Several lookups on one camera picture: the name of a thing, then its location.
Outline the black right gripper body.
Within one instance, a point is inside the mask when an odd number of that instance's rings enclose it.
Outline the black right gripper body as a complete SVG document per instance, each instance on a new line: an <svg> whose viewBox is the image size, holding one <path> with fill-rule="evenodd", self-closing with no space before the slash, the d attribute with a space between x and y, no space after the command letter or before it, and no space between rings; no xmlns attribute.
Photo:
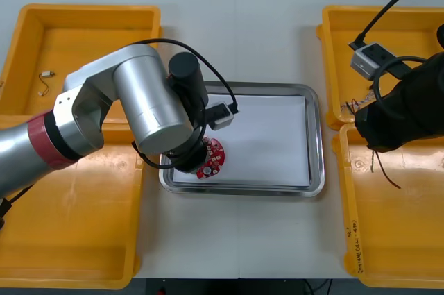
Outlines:
<svg viewBox="0 0 444 295"><path fill-rule="evenodd" d="M369 149L386 153L398 149L407 142L427 137L427 131L407 110L402 87L402 82L399 82L383 98L384 105L401 114L402 119L386 114L377 101L356 112L355 127L366 140Z"/></svg>

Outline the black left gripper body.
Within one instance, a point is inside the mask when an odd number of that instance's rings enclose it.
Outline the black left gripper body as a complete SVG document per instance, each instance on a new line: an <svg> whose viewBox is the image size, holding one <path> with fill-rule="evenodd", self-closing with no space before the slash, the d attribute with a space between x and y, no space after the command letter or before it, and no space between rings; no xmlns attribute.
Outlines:
<svg viewBox="0 0 444 295"><path fill-rule="evenodd" d="M206 131L205 102L198 101L194 110L197 127L191 137L179 147L166 153L173 168L183 173L195 173L200 168L207 157L207 148L203 142Z"/></svg>

